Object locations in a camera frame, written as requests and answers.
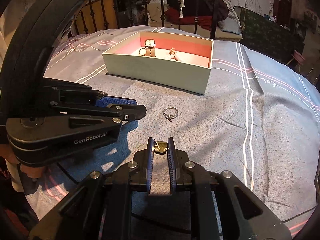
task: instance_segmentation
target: pink stripe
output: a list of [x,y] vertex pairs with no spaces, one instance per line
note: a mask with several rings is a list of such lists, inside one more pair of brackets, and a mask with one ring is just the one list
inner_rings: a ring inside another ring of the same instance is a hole
[[[223,61],[223,62],[226,62],[226,63],[230,63],[230,64],[232,64],[232,65],[234,65],[234,66],[236,66],[236,67],[239,67],[238,65],[233,64],[233,63],[231,63],[231,62],[229,62],[229,61],[225,61],[225,60],[223,60],[223,59],[213,58],[212,60],[219,60],[219,61]],[[242,69],[246,69],[246,70],[250,70],[250,69],[252,69],[252,68],[244,68],[244,67],[241,67],[241,68],[242,68]]]
[[[238,65],[236,65],[236,64],[233,64],[233,63],[231,63],[231,62],[228,62],[228,63],[229,63],[229,64],[232,64],[232,65],[234,65],[234,66],[237,66],[237,67],[238,67],[238,70],[240,70],[240,66],[238,66]],[[305,97],[303,94],[301,94],[299,91],[297,91],[296,89],[294,89],[293,87],[291,87],[289,84],[285,83],[284,81],[281,81],[281,80],[279,80],[279,79],[277,79],[277,78],[275,78],[275,77],[269,76],[269,75],[267,75],[267,74],[265,74],[265,73],[263,73],[263,72],[261,72],[261,71],[259,71],[259,70],[257,70],[257,69],[253,69],[253,70],[256,71],[256,72],[258,72],[259,74],[262,74],[262,75],[270,78],[270,79],[273,80],[273,81],[277,81],[277,82],[281,83],[282,85],[285,85],[286,87],[290,88],[292,91],[294,91],[294,92],[296,92],[297,94],[301,95],[308,103],[311,103],[311,101],[309,101],[307,97]]]
[[302,225],[304,225],[307,221],[308,221],[308,220],[303,221],[302,223],[300,223],[300,224],[298,224],[298,225],[295,225],[295,226],[292,227],[292,228],[289,228],[289,230],[291,231],[292,229],[295,229],[295,228],[297,228],[297,227],[299,227],[299,226],[302,226]]
[[53,177],[51,175],[49,175],[49,180],[51,181],[51,183],[56,187],[56,189],[64,196],[67,195],[67,193],[65,193],[58,185],[58,183],[56,183],[56,181],[53,179]]
[[[221,64],[223,64],[223,65],[227,65],[227,66],[229,66],[229,67],[232,67],[232,68],[235,68],[235,69],[237,69],[237,70],[240,70],[240,68],[234,67],[234,66],[229,65],[229,64],[227,64],[227,63],[222,63],[222,62],[219,62],[219,61],[212,61],[212,63],[221,63]],[[245,71],[246,71],[247,73],[253,72],[253,69],[252,69],[252,68],[250,68],[250,69],[246,69]]]
[[299,233],[300,230],[301,230],[301,229],[299,229],[298,231],[295,231],[295,232],[291,233],[291,236],[292,236],[292,237],[295,236],[297,233]]
[[102,42],[102,43],[104,43],[104,42],[113,42],[114,44],[118,44],[118,43],[116,43],[114,41],[99,41],[99,42]]
[[61,199],[60,199],[59,197],[54,196],[54,195],[52,194],[52,192],[51,192],[51,190],[49,190],[48,185],[47,185],[47,182],[46,182],[45,180],[44,180],[44,187],[45,187],[47,193],[49,194],[49,196],[54,197],[54,198],[55,198],[56,200],[58,200],[59,202],[61,201]]
[[111,45],[111,46],[115,46],[115,44],[111,44],[111,43],[106,43],[106,44],[101,44],[101,43],[98,43],[99,45],[101,46],[104,46],[104,45]]
[[[65,49],[67,49],[68,47],[74,48],[73,44],[69,44]],[[65,49],[60,50],[59,52],[57,52],[56,54],[54,54],[51,58],[54,58],[55,56],[57,56],[60,52],[63,52]]]

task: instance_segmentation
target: gold jewelry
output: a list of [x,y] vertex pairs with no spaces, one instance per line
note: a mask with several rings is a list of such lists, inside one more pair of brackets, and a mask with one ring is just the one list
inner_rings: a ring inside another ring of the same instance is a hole
[[174,55],[176,54],[176,50],[174,48],[171,48],[169,51],[169,55]]
[[178,58],[176,57],[176,50],[174,48],[171,48],[169,51],[169,55],[171,59],[175,59],[176,61],[178,61]]
[[141,49],[139,50],[139,55],[140,55],[140,56],[145,56],[146,53],[147,53],[147,50],[146,50],[145,48],[141,48]]

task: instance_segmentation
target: white stripe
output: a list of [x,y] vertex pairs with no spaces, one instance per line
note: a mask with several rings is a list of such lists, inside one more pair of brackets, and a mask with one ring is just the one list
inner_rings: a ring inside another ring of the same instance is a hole
[[250,87],[249,79],[248,79],[248,74],[246,70],[246,66],[244,64],[244,59],[242,55],[242,47],[239,44],[240,47],[240,54],[241,54],[241,59],[242,59],[242,64],[245,72],[245,76],[247,78],[247,84],[249,89],[251,90],[251,95],[250,95],[250,107],[251,107],[251,134],[250,134],[250,140],[249,140],[249,147],[250,147],[250,154],[251,154],[251,184],[250,184],[250,189],[251,191],[253,190],[253,185],[254,185],[254,180],[253,180],[253,172],[254,172],[254,159],[253,159],[253,149],[252,149],[252,134],[253,134],[253,109],[252,109],[252,97],[253,97],[253,89]]
[[312,110],[315,112],[315,115],[316,115],[316,118],[317,118],[318,122],[320,122],[319,119],[318,119],[318,116],[317,116],[317,112],[316,112],[315,106],[313,105],[313,103],[312,103],[312,101],[311,101],[309,92],[307,91],[306,87],[304,86],[304,83],[303,83],[302,79],[299,77],[299,74],[297,74],[297,76],[298,76],[299,80],[301,81],[301,83],[302,83],[302,85],[303,85],[303,87],[304,87],[304,90],[306,91],[306,93],[307,93],[307,95],[308,95],[308,97],[309,97],[309,99],[310,99],[311,106],[312,106]]
[[217,67],[211,67],[211,68],[212,68],[212,69],[220,69],[220,70],[228,71],[228,72],[230,72],[230,73],[233,73],[233,74],[241,77],[241,75],[239,75],[239,74],[237,74],[237,73],[234,73],[234,72],[232,72],[232,71],[230,71],[230,70],[226,70],[226,69],[224,69],[224,68],[217,68]]
[[245,114],[246,114],[246,128],[247,128],[247,134],[245,136],[243,145],[242,145],[242,151],[243,151],[243,158],[244,158],[244,184],[247,187],[247,155],[245,154],[245,143],[247,142],[247,138],[248,138],[248,89],[245,88],[244,86],[244,79],[243,79],[243,74],[242,74],[242,70],[241,70],[241,63],[240,63],[240,57],[239,57],[239,51],[238,51],[238,43],[236,43],[236,49],[237,49],[237,55],[238,55],[238,61],[239,61],[239,66],[240,66],[240,72],[241,72],[241,79],[242,79],[242,85],[243,88],[246,90],[246,97],[245,97]]
[[242,74],[241,63],[240,63],[240,57],[239,57],[239,51],[238,51],[238,46],[237,46],[237,44],[238,44],[238,43],[236,43],[236,49],[237,49],[238,62],[239,62],[240,72],[241,72],[241,78],[242,78],[242,86],[243,86],[243,89],[245,89],[244,79],[243,79],[243,74]]
[[251,185],[250,185],[251,191],[253,191],[253,186],[254,186],[254,181],[253,181],[254,160],[253,160],[253,149],[252,149],[252,134],[253,134],[252,96],[253,96],[253,90],[251,90],[251,95],[250,95],[250,106],[251,106],[251,134],[250,134],[250,140],[249,140],[250,153],[251,153]]
[[[223,64],[223,65],[227,65],[227,66],[230,66],[229,64],[226,64],[226,63],[223,63],[223,62],[217,62],[217,63],[220,63],[220,64]],[[239,74],[237,74],[237,73],[234,73],[234,72],[232,72],[232,71],[229,71],[229,70],[226,70],[226,69],[223,69],[223,68],[216,68],[216,67],[213,67],[213,68],[215,68],[215,69],[220,69],[220,70],[225,70],[225,71],[228,71],[228,72],[230,72],[230,73],[233,73],[233,74],[235,74],[235,75],[237,75],[237,76],[239,76],[239,77],[241,77]],[[298,97],[297,95],[295,95],[294,93],[292,93],[292,92],[290,92],[289,90],[287,90],[287,89],[285,89],[284,87],[282,87],[282,86],[279,86],[279,85],[277,85],[277,84],[274,84],[275,86],[277,86],[277,87],[280,87],[280,88],[282,88],[282,89],[284,89],[285,91],[287,91],[287,92],[289,92],[290,94],[292,94],[293,96],[295,96],[296,98],[298,98],[302,103],[304,103],[307,107],[309,107],[310,109],[312,109],[310,106],[308,106],[307,105],[307,103],[305,102],[305,101],[303,101],[300,97]]]
[[93,48],[93,49],[95,49],[95,50],[100,50],[100,51],[106,51],[106,49],[96,49],[96,48],[94,48],[94,47],[92,47],[92,46],[90,46],[91,48]]
[[98,69],[102,68],[105,64],[103,64],[102,66],[98,67],[96,70],[92,71],[89,75],[86,75],[85,77],[83,78],[80,78],[76,81],[76,83],[78,83],[80,80],[83,80],[85,78],[87,78],[88,76],[91,76],[93,73],[95,73]]
[[96,73],[95,75],[91,76],[90,78],[86,79],[85,81],[81,82],[81,84],[87,82],[89,79],[95,77],[96,75],[98,75],[101,71],[105,70],[107,67],[104,67],[102,70],[100,70],[98,73]]

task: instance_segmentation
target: watch strap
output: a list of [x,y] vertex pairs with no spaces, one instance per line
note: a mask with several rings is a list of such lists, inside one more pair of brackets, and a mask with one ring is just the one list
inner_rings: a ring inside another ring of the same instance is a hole
[[146,49],[146,50],[147,50],[146,56],[149,56],[149,57],[155,57],[156,56],[155,48],[150,48],[150,49]]

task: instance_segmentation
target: black bed rail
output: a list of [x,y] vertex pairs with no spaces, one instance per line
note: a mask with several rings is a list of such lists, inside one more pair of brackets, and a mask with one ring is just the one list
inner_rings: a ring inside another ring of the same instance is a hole
[[[108,29],[109,23],[107,21],[107,17],[106,17],[106,11],[105,11],[105,7],[103,4],[103,0],[100,0],[101,3],[101,10],[102,10],[102,14],[103,14],[103,26],[105,29]],[[144,22],[146,25],[148,24],[148,0],[142,0],[142,3],[144,4]],[[166,3],[166,1],[161,0],[161,23],[162,23],[162,27],[164,27],[164,23],[165,23],[165,15],[164,15],[164,4]],[[182,0],[178,0],[179,3],[179,7],[181,7],[181,3]],[[213,2],[213,10],[212,10],[212,23],[211,23],[211,31],[210,31],[210,39],[214,39],[215,38],[215,33],[216,33],[216,28],[218,25],[218,6],[219,6],[219,0],[214,0]],[[94,26],[94,30],[97,31],[97,25],[96,25],[96,19],[94,17],[95,12],[92,8],[92,2],[91,0],[89,0],[89,7],[90,7],[90,16],[92,18],[92,22],[93,22],[93,26]],[[194,33],[197,33],[197,29],[198,29],[198,23],[199,23],[199,16],[198,16],[198,7],[199,7],[199,0],[196,0],[196,11],[195,11],[195,31]],[[117,26],[118,28],[121,26],[120,24],[120,19],[119,19],[119,7],[118,7],[118,1],[117,0],[113,0],[113,9],[115,11],[115,17],[116,17],[116,22],[117,22]],[[129,25],[133,26],[134,25],[134,20],[133,20],[133,14],[132,14],[132,0],[127,0],[127,11],[129,13]],[[82,18],[82,22],[83,22],[83,26],[84,26],[84,32],[88,33],[88,28],[86,27],[86,22],[84,19],[84,15],[83,12],[81,11],[81,18]],[[78,27],[75,23],[75,29],[76,29],[76,34],[79,34],[78,31]],[[178,24],[178,29],[181,29],[181,23],[180,23],[180,16],[179,16],[179,24]]]
[[214,40],[216,35],[216,29],[218,25],[218,5],[219,0],[213,0],[213,10],[212,10],[212,22],[211,22],[211,32],[210,39]]

